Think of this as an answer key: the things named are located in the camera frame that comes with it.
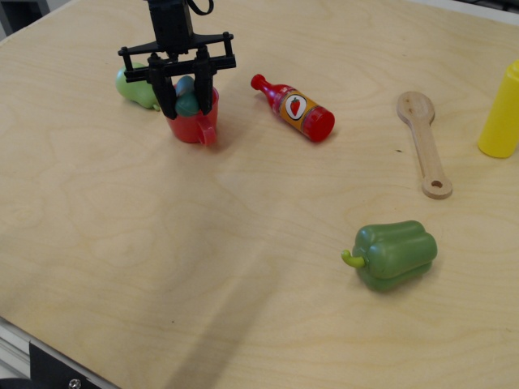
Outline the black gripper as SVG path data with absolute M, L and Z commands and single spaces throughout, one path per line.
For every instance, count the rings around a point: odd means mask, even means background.
M 205 8 L 195 1 L 149 1 L 148 9 L 155 40 L 118 51 L 126 67 L 127 82 L 150 83 L 162 113 L 174 120 L 177 95 L 170 76 L 193 74 L 199 109 L 207 115 L 212 110 L 212 77 L 218 71 L 236 67 L 234 36 L 229 32 L 194 32 L 191 15 L 209 15 L 213 1 Z

